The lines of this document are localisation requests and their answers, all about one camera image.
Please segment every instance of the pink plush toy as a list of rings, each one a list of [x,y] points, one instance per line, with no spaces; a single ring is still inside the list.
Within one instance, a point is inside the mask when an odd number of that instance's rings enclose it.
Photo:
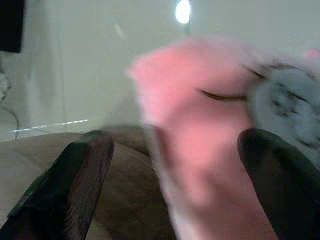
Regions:
[[[255,127],[248,91],[271,68],[295,66],[318,77],[308,61],[220,37],[184,39],[133,64],[128,74],[179,239],[277,239],[239,158],[237,139]]]

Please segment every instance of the pink cloth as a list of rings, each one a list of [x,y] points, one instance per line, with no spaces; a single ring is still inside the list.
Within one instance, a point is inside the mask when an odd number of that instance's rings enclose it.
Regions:
[[[246,95],[259,79],[242,64],[262,73],[273,57],[235,40],[188,38],[128,72],[144,123],[158,130],[160,183],[182,240],[277,239],[237,151],[239,134],[254,127],[246,103],[197,90]]]

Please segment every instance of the white wall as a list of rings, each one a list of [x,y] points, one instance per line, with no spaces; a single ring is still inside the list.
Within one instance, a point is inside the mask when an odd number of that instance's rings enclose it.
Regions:
[[[137,124],[124,70],[138,55],[181,38],[175,0],[33,0],[23,53],[6,61],[7,100],[25,127],[88,131]],[[193,35],[231,33],[300,55],[320,47],[318,0],[194,0]],[[58,126],[57,123],[89,120]]]

